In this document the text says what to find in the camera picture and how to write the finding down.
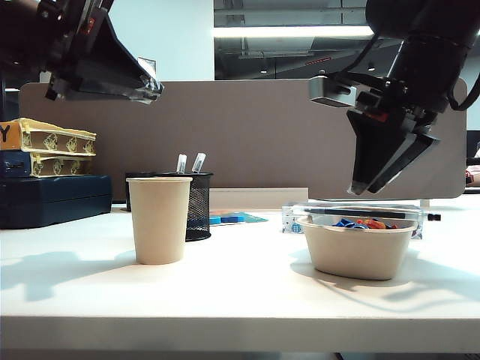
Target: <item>pen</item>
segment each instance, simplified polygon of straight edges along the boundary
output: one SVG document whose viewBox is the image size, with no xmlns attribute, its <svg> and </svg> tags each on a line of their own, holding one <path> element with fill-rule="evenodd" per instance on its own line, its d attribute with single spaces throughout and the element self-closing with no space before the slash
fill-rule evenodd
<svg viewBox="0 0 480 360">
<path fill-rule="evenodd" d="M 203 161 L 205 161 L 206 155 L 202 152 L 199 152 L 196 155 L 195 163 L 193 163 L 192 173 L 199 173 L 200 169 L 202 169 Z"/>
<path fill-rule="evenodd" d="M 185 174 L 185 167 L 187 166 L 187 155 L 180 154 L 177 161 L 177 173 Z"/>
</svg>

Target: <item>paper bowl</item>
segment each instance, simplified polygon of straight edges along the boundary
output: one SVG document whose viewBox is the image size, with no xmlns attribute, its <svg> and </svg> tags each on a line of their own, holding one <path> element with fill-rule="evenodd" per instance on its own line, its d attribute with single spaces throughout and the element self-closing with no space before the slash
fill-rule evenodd
<svg viewBox="0 0 480 360">
<path fill-rule="evenodd" d="M 402 220 L 400 229 L 349 229 L 325 225 L 325 217 L 297 219 L 304 227 L 315 269 L 333 275 L 368 280 L 393 278 L 404 259 L 414 220 Z"/>
</svg>

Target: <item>dark blue box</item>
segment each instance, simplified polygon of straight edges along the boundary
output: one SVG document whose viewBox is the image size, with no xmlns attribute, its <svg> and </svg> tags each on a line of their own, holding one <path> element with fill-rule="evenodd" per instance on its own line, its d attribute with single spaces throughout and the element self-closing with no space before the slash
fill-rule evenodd
<svg viewBox="0 0 480 360">
<path fill-rule="evenodd" d="M 107 175 L 0 178 L 0 229 L 29 229 L 110 212 Z"/>
</svg>

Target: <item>robotic arm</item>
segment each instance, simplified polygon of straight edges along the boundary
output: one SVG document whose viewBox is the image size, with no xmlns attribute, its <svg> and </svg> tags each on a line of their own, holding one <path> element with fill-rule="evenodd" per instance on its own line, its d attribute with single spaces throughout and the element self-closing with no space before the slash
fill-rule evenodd
<svg viewBox="0 0 480 360">
<path fill-rule="evenodd" d="M 46 97 L 151 102 L 163 86 L 115 36 L 113 0 L 0 1 L 0 71 L 50 71 Z"/>
<path fill-rule="evenodd" d="M 465 110 L 480 94 L 480 78 L 458 104 L 453 88 L 480 28 L 477 1 L 368 0 L 367 22 L 374 36 L 352 65 L 310 81 L 311 100 L 335 107 L 370 91 L 346 112 L 357 137 L 349 192 L 376 193 L 422 152 L 439 142 L 431 125 L 448 105 Z M 403 43 L 387 77 L 351 73 L 379 36 Z"/>
</svg>

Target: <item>mesh pencil holder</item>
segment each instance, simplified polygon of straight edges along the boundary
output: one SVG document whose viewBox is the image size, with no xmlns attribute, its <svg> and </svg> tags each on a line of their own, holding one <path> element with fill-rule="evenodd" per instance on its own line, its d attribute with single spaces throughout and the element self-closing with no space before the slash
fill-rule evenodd
<svg viewBox="0 0 480 360">
<path fill-rule="evenodd" d="M 157 176 L 188 177 L 190 196 L 188 198 L 187 232 L 185 241 L 195 242 L 209 238 L 210 234 L 210 178 L 211 172 L 191 172 L 178 174 L 177 172 L 162 172 Z"/>
</svg>

